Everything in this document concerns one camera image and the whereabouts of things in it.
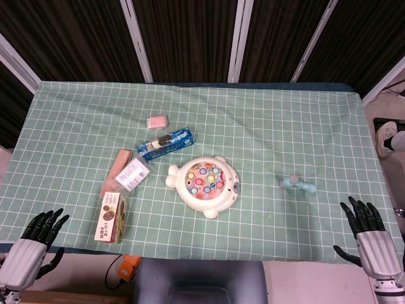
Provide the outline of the black and silver right hand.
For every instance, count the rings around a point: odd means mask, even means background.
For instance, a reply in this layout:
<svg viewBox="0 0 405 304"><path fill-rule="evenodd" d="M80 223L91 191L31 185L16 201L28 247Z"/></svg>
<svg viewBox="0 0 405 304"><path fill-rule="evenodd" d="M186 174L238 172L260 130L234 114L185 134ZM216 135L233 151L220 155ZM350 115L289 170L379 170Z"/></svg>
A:
<svg viewBox="0 0 405 304"><path fill-rule="evenodd" d="M356 241L358 256L334 245L333 250L342 259L361 267L376 280L395 279L403 271L392 236L386 230L377 208L370 202L363 203L348 197L351 206L340 203Z"/></svg>

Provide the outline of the black and silver left hand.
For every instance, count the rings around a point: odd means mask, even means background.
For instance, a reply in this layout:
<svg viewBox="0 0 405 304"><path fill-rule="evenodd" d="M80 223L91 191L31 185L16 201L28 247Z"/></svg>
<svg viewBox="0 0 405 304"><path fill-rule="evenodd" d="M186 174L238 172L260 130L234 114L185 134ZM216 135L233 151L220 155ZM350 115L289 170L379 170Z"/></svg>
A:
<svg viewBox="0 0 405 304"><path fill-rule="evenodd" d="M62 247L48 264L44 265L43 261L60 229L70 217L62 213L62 208L42 212L29 222L1 266L2 286L11 291L24 290L58 266L65 253Z"/></svg>

